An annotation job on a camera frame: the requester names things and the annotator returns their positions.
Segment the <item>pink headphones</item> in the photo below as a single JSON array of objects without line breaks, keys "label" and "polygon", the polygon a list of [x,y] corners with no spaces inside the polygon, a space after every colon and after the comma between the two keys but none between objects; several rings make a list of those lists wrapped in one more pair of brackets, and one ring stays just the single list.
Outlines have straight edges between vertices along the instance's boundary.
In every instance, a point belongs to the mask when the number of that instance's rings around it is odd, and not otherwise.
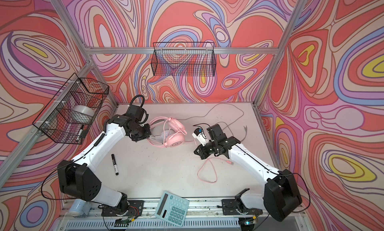
[{"label": "pink headphones", "polygon": [[168,137],[166,141],[161,144],[150,141],[149,144],[156,148],[174,148],[182,145],[185,142],[185,136],[188,134],[185,126],[179,122],[176,118],[157,117],[149,122],[150,131],[153,131],[156,127],[162,127],[163,132],[168,131]]}]

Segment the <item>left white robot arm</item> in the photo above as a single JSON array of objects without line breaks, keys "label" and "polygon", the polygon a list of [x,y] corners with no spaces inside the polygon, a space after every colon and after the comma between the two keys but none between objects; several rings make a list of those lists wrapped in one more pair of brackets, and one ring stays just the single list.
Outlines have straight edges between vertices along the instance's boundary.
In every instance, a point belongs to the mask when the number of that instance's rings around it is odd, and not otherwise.
[{"label": "left white robot arm", "polygon": [[71,161],[62,161],[58,165],[59,187],[63,194],[87,202],[118,207],[124,194],[102,184],[96,175],[101,161],[110,150],[123,138],[129,137],[134,142],[147,139],[151,135],[147,124],[149,115],[144,120],[133,115],[115,115],[106,122],[102,133]]}]

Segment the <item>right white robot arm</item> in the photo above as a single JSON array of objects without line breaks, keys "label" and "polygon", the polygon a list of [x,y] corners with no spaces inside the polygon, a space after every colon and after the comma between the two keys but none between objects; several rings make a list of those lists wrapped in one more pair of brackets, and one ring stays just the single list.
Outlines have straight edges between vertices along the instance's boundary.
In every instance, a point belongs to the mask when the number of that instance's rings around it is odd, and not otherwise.
[{"label": "right white robot arm", "polygon": [[200,144],[195,155],[206,160],[210,155],[225,156],[229,161],[240,165],[251,174],[261,186],[263,195],[251,194],[245,188],[234,197],[228,207],[239,214],[248,214],[253,209],[266,210],[278,222],[282,222],[302,204],[302,197],[294,174],[272,167],[251,153],[235,137],[227,137],[219,125],[208,127],[206,135],[202,128],[196,128],[193,138]]}]

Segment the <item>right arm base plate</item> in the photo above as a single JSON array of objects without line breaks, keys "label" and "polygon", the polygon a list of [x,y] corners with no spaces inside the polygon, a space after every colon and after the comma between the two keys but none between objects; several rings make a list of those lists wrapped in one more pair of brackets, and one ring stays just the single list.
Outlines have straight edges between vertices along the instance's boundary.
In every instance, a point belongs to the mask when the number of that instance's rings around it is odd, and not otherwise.
[{"label": "right arm base plate", "polygon": [[217,208],[221,209],[223,215],[225,216],[251,215],[258,217],[263,214],[263,210],[246,208],[240,200],[236,199],[223,199],[221,200],[221,204],[218,205]]}]

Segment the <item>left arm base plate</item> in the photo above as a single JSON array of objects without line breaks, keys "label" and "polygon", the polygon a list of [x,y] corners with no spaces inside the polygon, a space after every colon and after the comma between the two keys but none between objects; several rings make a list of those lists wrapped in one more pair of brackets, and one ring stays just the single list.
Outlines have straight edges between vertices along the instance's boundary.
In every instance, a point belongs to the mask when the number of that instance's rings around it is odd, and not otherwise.
[{"label": "left arm base plate", "polygon": [[143,200],[128,200],[128,208],[124,212],[118,211],[115,207],[102,205],[102,217],[137,218],[143,213],[143,205]]}]

